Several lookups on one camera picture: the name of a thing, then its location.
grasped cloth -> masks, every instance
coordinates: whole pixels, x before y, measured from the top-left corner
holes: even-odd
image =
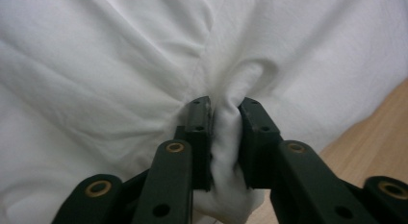
[[[83,179],[127,180],[215,107],[211,192],[243,223],[262,196],[236,166],[245,96],[321,150],[408,76],[407,0],[0,0],[0,222],[49,223]]]

brass insert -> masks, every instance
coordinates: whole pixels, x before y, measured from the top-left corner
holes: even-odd
[[[166,146],[166,150],[170,153],[178,153],[184,150],[184,145],[182,143],[171,143]]]
[[[289,143],[288,148],[295,153],[301,154],[306,151],[306,148],[302,145],[296,144],[296,143]]]
[[[390,182],[381,181],[378,187],[389,196],[400,200],[408,200],[408,190]]]
[[[99,197],[111,190],[112,184],[106,180],[93,182],[85,189],[85,194],[88,197]]]

black plastic part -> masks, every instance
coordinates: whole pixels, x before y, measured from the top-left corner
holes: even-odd
[[[175,139],[161,144],[132,223],[191,223],[191,164],[191,147],[187,142]]]
[[[272,156],[270,200],[279,223],[377,223],[308,145],[282,141]]]
[[[408,185],[389,177],[371,177],[362,194],[366,207],[381,223],[408,223]]]
[[[175,139],[183,139],[192,147],[192,188],[211,188],[212,110],[208,96],[189,103],[186,126],[177,127]]]
[[[98,174],[87,178],[65,200],[52,223],[115,223],[123,210],[121,190],[122,182],[115,176]]]
[[[259,102],[244,98],[239,110],[242,116],[239,164],[246,186],[271,188],[273,162],[270,148],[282,141],[280,131]]]

wooden floor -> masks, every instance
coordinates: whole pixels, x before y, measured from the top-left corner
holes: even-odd
[[[339,178],[358,187],[377,175],[408,184],[408,79],[372,116],[351,127],[320,156]],[[268,194],[247,223],[278,223]]]

white cloth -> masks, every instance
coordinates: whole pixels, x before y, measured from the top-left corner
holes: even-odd
[[[243,223],[245,96],[321,150],[408,76],[407,0],[0,0],[0,222],[49,223],[83,179],[127,180],[210,95],[215,185]]]

